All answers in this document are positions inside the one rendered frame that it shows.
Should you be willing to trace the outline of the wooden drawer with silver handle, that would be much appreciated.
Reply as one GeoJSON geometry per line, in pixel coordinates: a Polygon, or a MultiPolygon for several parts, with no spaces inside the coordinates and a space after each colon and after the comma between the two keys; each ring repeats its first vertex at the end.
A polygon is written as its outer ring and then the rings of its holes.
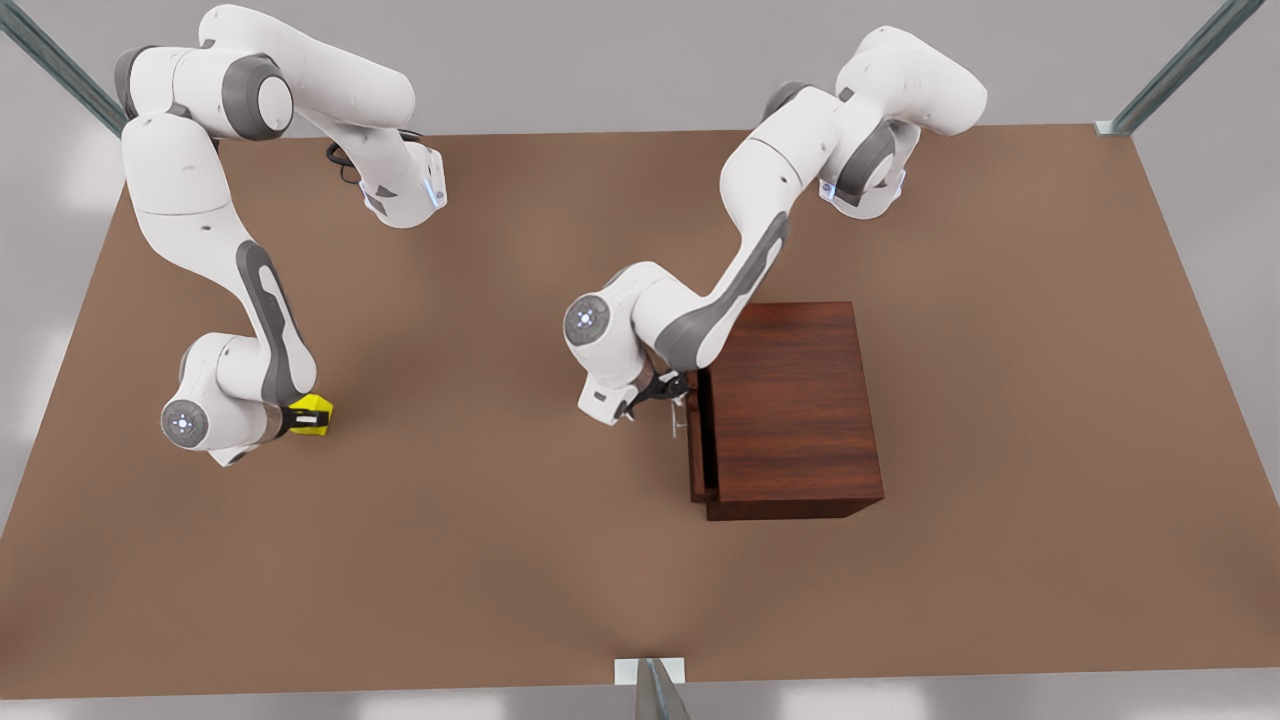
{"type": "Polygon", "coordinates": [[[691,501],[710,505],[717,501],[719,493],[710,369],[687,373],[684,383],[687,386],[682,407],[691,501]]]}

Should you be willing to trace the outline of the dark wooden cabinet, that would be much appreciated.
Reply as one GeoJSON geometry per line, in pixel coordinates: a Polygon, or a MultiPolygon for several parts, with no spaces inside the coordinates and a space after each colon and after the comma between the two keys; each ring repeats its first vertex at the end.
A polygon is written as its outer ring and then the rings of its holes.
{"type": "Polygon", "coordinates": [[[850,302],[751,304],[709,366],[718,498],[710,521],[846,518],[881,501],[850,302]]]}

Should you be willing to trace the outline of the silver frame post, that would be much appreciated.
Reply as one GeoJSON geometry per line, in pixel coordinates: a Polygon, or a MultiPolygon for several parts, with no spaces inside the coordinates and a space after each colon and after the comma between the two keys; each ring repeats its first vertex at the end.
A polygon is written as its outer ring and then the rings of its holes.
{"type": "Polygon", "coordinates": [[[102,126],[122,136],[127,123],[122,106],[14,0],[0,0],[0,31],[102,126]]]}
{"type": "Polygon", "coordinates": [[[614,684],[635,685],[634,720],[690,720],[682,683],[684,657],[614,660],[614,684]]]}
{"type": "Polygon", "coordinates": [[[1267,0],[1224,0],[1114,119],[1097,120],[1098,136],[1129,137],[1142,127],[1267,0]]]}

